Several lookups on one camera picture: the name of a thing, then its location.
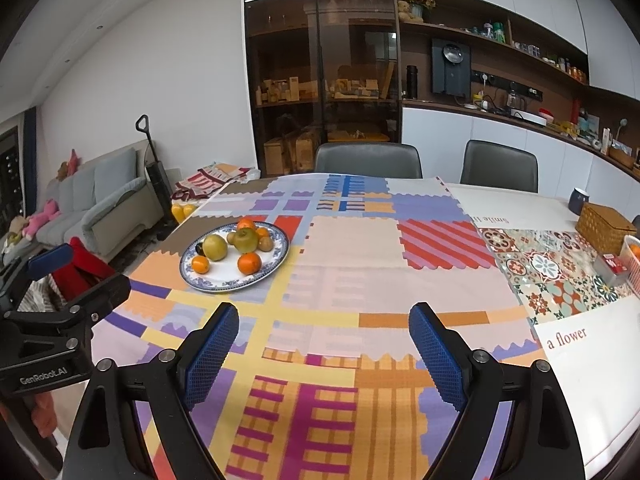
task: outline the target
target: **countertop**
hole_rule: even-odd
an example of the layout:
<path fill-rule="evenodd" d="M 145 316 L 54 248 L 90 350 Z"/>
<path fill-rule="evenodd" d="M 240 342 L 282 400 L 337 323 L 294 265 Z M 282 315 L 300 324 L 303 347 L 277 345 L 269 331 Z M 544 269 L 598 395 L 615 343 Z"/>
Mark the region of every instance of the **countertop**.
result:
<path fill-rule="evenodd" d="M 521 128 L 525 128 L 525 129 L 531 130 L 533 132 L 538 132 L 540 134 L 543 134 L 543 135 L 546 135 L 546 136 L 549 136 L 549 137 L 553 137 L 553 138 L 558 139 L 558 140 L 562 140 L 563 142 L 566 142 L 567 144 L 572 144 L 574 146 L 578 146 L 578 148 L 582 148 L 586 152 L 593 153 L 593 155 L 597 155 L 600 158 L 602 158 L 603 160 L 606 160 L 609 164 L 614 165 L 616 168 L 618 168 L 621 171 L 624 171 L 626 174 L 628 174 L 630 177 L 635 179 L 637 182 L 640 182 L 640 176 L 638 176 L 635 173 L 633 173 L 633 171 L 631 171 L 628 167 L 623 166 L 618 161 L 613 160 L 610 156 L 603 155 L 600 151 L 595 150 L 591 146 L 587 146 L 586 144 L 578 142 L 577 140 L 573 140 L 569 136 L 564 136 L 564 135 L 558 134 L 557 132 L 555 132 L 551 128 L 542 127 L 542 126 L 539 126 L 537 124 L 529 123 L 527 121 L 523 121 L 523 120 L 520 120 L 520 119 L 515 119 L 515 118 L 512 118 L 512 117 L 503 117 L 503 116 L 500 116 L 500 115 L 490 114 L 488 112 L 485 112 L 484 110 L 471 110 L 470 108 L 465 108 L 465 107 L 462 107 L 462 106 L 445 105 L 445 104 L 434 103 L 434 102 L 430 102 L 430 101 L 417 101 L 417 100 L 412 100 L 412 99 L 403 99 L 402 100 L 402 106 L 404 106 L 405 108 L 423 108 L 425 110 L 439 110 L 441 112 L 451 112 L 451 113 L 455 113 L 455 114 L 463 114 L 463 115 L 469 115 L 469 116 L 473 116 L 473 117 L 480 117 L 482 119 L 488 119 L 490 121 L 497 121 L 499 123 L 512 124 L 513 126 L 519 126 Z"/>

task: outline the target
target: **plate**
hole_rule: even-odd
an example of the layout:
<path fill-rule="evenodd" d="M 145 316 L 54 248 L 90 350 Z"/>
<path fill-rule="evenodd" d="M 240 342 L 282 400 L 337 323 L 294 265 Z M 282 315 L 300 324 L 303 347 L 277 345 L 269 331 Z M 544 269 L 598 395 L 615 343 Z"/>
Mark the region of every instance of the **plate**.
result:
<path fill-rule="evenodd" d="M 238 258 L 241 253 L 233 245 L 229 245 L 228 253 L 223 260 L 210 261 L 209 272 L 198 274 L 191 269 L 191 260 L 197 254 L 196 244 L 209 235 L 220 235 L 226 240 L 226 235 L 236 230 L 234 223 L 213 229 L 191 243 L 180 259 L 180 275 L 183 280 L 202 292 L 232 292 L 253 285 L 269 276 L 286 258 L 289 252 L 289 239 L 282 229 L 273 224 L 255 222 L 255 226 L 266 227 L 273 240 L 273 249 L 268 253 L 256 251 L 262 260 L 262 267 L 258 272 L 245 276 L 238 270 Z"/>

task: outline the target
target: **white plastic basket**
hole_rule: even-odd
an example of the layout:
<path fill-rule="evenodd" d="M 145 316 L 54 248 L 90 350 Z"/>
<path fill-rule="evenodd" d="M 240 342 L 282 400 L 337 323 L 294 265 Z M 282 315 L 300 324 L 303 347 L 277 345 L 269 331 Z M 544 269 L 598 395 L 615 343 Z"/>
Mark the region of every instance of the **white plastic basket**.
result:
<path fill-rule="evenodd" d="M 628 284 L 631 286 L 636 296 L 640 296 L 640 260 L 631 252 L 631 246 L 640 247 L 640 240 L 635 236 L 625 235 L 625 241 L 622 244 L 622 252 L 620 260 L 622 264 L 629 269 Z"/>

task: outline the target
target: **blue gripper pad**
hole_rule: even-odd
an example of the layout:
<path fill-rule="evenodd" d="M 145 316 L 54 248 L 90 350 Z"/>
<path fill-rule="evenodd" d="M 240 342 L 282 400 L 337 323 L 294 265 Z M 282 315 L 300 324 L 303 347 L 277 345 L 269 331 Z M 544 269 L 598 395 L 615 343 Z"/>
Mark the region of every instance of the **blue gripper pad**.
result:
<path fill-rule="evenodd" d="M 409 312 L 409 334 L 440 397 L 461 412 L 466 406 L 462 370 L 438 335 L 438 329 L 430 323 L 418 304 Z"/>
<path fill-rule="evenodd" d="M 239 326 L 238 311 L 228 304 L 200 351 L 186 368 L 182 402 L 188 411 L 209 395 L 222 363 L 236 340 Z"/>

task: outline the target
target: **person's hand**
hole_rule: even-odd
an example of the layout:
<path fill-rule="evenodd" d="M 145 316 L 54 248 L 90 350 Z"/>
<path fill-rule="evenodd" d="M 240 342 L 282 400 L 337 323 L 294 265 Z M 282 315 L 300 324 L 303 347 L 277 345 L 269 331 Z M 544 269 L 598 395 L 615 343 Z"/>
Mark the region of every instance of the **person's hand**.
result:
<path fill-rule="evenodd" d="M 53 397 L 50 392 L 36 394 L 36 405 L 31 411 L 31 421 L 42 438 L 48 438 L 58 426 L 58 418 L 53 407 Z M 6 420 L 6 408 L 0 404 L 0 415 Z"/>

